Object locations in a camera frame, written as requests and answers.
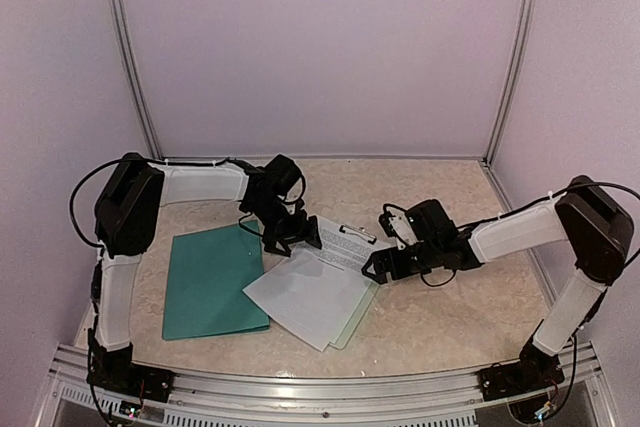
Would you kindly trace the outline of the light green clipboard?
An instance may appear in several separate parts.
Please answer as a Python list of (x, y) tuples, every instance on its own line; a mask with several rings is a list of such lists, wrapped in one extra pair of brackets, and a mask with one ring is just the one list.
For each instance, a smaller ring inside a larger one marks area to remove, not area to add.
[(329, 345), (342, 350), (346, 347), (356, 327), (362, 320), (367, 308), (378, 290), (378, 284), (361, 273), (372, 253), (390, 247), (378, 237), (346, 224), (334, 222), (324, 217), (318, 218), (318, 227), (322, 241), (319, 259), (342, 271), (348, 282), (348, 290), (343, 297), (349, 297), (346, 320)]

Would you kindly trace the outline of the white paper sheet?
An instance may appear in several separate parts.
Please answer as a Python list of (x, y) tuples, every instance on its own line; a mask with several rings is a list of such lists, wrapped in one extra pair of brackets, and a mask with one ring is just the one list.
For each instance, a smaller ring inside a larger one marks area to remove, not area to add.
[(298, 245), (243, 292), (271, 320), (322, 352), (346, 320), (348, 282), (342, 271), (323, 263), (316, 249)]

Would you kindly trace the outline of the dark green folder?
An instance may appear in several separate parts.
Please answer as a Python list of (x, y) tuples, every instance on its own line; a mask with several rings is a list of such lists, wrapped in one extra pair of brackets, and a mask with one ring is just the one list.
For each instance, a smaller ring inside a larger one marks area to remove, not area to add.
[(268, 315), (243, 292), (263, 273), (260, 239), (236, 224), (175, 236), (162, 339), (268, 330)]

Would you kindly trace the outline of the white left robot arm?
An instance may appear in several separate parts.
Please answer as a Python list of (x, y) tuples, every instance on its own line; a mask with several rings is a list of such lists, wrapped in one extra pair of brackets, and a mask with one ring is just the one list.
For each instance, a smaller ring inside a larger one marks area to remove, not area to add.
[(288, 257), (292, 245), (321, 248), (318, 220), (304, 209), (301, 197), (289, 199), (295, 185), (304, 186), (301, 169), (277, 155), (256, 166), (225, 158), (209, 163), (147, 159), (130, 152), (109, 164), (112, 173), (94, 207), (100, 254), (100, 294), (91, 348), (106, 355), (99, 371), (121, 392), (140, 381), (132, 351), (130, 311), (136, 271), (151, 246), (161, 207), (185, 202), (236, 201), (242, 213), (258, 219), (266, 252)]

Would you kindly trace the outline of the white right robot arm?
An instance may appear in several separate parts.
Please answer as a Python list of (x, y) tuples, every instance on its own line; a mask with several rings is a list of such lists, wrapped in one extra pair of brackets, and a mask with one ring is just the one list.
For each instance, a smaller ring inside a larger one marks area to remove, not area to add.
[(634, 219), (611, 190), (639, 195), (627, 186), (579, 175), (522, 207), (462, 225), (437, 199), (410, 208), (386, 203), (379, 223), (396, 244), (373, 252), (361, 273), (385, 284), (439, 268), (470, 271), (519, 252), (535, 255), (549, 245), (566, 245), (573, 253), (573, 273), (522, 349), (524, 359), (511, 370), (512, 383), (531, 391), (549, 376), (549, 359), (593, 318), (610, 287), (639, 256), (632, 246)]

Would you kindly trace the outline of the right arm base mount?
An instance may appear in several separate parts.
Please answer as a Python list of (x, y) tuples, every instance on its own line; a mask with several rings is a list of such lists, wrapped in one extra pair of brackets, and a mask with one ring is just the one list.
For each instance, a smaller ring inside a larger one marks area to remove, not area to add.
[(532, 337), (523, 346), (517, 361), (494, 363), (479, 370), (477, 376), (485, 402), (534, 392), (565, 381), (559, 356), (540, 350)]

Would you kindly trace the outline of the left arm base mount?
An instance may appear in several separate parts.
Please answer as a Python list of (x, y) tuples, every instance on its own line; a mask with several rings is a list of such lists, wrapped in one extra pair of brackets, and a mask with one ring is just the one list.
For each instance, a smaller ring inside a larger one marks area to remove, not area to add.
[(89, 385), (142, 400), (168, 402), (175, 374), (168, 369), (134, 363), (132, 344), (108, 351), (92, 340), (89, 353)]

